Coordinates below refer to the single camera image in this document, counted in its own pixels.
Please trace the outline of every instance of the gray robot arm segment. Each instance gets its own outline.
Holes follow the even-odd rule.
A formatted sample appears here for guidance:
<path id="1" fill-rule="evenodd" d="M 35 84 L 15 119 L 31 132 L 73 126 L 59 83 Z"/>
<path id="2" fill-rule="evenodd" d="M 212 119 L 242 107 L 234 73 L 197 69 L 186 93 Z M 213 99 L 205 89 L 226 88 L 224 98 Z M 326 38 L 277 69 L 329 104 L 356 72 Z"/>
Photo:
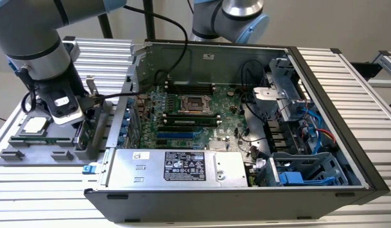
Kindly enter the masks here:
<path id="1" fill-rule="evenodd" d="M 254 43 L 268 21 L 262 0 L 194 0 L 190 40 L 222 37 L 233 43 Z"/>

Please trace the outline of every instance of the processor chip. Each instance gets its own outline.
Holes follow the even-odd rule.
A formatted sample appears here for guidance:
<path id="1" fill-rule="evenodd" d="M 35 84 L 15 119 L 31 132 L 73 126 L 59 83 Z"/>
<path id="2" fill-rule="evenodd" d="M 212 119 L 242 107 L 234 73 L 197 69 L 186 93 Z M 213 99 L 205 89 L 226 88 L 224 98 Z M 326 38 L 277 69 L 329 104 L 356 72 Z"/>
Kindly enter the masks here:
<path id="1" fill-rule="evenodd" d="M 23 128 L 19 132 L 19 135 L 35 135 L 41 136 L 45 132 L 45 129 L 47 127 L 47 119 L 46 117 L 30 117 L 26 120 L 26 123 L 23 125 Z"/>

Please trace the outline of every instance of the red cable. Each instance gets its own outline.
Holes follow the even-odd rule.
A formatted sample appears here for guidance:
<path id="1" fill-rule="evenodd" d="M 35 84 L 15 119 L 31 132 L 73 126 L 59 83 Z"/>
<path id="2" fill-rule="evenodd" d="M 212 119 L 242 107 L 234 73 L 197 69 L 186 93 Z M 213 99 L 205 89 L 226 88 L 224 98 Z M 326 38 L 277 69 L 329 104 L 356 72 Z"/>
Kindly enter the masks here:
<path id="1" fill-rule="evenodd" d="M 316 131 L 318 131 L 318 132 L 324 132 L 325 134 L 328 134 L 328 135 L 330 136 L 332 140 L 333 140 L 333 143 L 336 143 L 334 136 L 332 135 L 332 133 L 330 133 L 330 132 L 328 132 L 328 131 L 326 131 L 326 130 L 324 130 L 324 129 L 316 129 Z"/>

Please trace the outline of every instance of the cpu socket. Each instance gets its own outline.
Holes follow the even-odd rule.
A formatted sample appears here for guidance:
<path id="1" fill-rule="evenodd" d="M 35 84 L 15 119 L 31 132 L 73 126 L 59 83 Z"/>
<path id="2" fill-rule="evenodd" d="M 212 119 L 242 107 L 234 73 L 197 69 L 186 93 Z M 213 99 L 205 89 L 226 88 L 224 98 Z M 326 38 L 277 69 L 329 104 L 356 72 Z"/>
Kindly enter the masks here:
<path id="1" fill-rule="evenodd" d="M 208 96 L 181 96 L 181 108 L 178 113 L 185 114 L 210 114 Z"/>

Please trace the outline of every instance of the white sticker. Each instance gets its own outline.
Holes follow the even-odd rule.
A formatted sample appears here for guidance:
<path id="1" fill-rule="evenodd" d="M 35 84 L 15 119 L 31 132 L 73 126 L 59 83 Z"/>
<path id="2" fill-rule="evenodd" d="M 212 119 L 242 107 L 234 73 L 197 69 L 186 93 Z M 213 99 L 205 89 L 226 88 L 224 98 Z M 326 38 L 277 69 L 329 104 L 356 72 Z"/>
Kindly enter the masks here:
<path id="1" fill-rule="evenodd" d="M 194 124 L 194 121 L 174 120 L 174 124 Z"/>
<path id="2" fill-rule="evenodd" d="M 202 59 L 205 59 L 205 60 L 213 60 L 214 59 L 214 55 L 213 54 L 204 54 L 202 55 Z"/>
<path id="3" fill-rule="evenodd" d="M 146 160 L 150 158 L 150 152 L 133 152 L 133 160 Z"/>

